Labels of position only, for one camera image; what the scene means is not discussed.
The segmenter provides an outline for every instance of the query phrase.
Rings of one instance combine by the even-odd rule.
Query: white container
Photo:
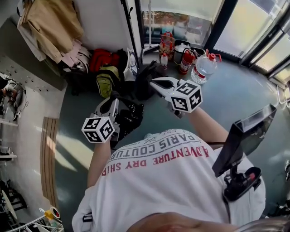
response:
[[[197,59],[195,66],[191,71],[191,78],[197,84],[204,84],[209,79],[209,77],[216,71],[216,69],[216,55],[213,53],[208,54],[207,51],[207,54],[204,54]]]
[[[167,57],[166,53],[163,53],[163,55],[160,58],[160,64],[162,65],[164,70],[167,69],[167,63],[168,63],[168,57]]]

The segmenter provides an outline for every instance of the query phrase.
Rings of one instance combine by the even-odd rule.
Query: wooden board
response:
[[[58,119],[43,118],[43,127],[40,142],[40,174],[43,196],[50,204],[57,207],[55,184],[55,151]]]

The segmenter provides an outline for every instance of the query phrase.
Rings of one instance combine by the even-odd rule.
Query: black display mount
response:
[[[252,153],[263,141],[276,110],[273,105],[269,104],[231,126],[227,140],[213,164],[216,177],[230,170],[230,173],[224,177],[227,188],[223,195],[227,201],[236,201],[250,188],[256,189],[261,184],[261,169],[251,167],[245,173],[238,173],[237,167],[243,155]]]

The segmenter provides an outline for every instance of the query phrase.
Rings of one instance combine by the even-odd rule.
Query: red fire extinguisher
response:
[[[186,48],[183,52],[182,60],[179,66],[180,74],[185,75],[195,59],[196,57],[194,53],[189,48]]]

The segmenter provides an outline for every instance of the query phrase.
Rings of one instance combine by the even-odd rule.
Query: white t-shirt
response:
[[[217,156],[186,130],[167,130],[118,149],[96,185],[85,191],[72,220],[74,231],[126,232],[142,218],[165,212],[236,225],[259,219],[264,182],[230,203],[228,212],[222,199],[224,175],[216,178],[212,170]],[[245,158],[238,170],[251,166]]]

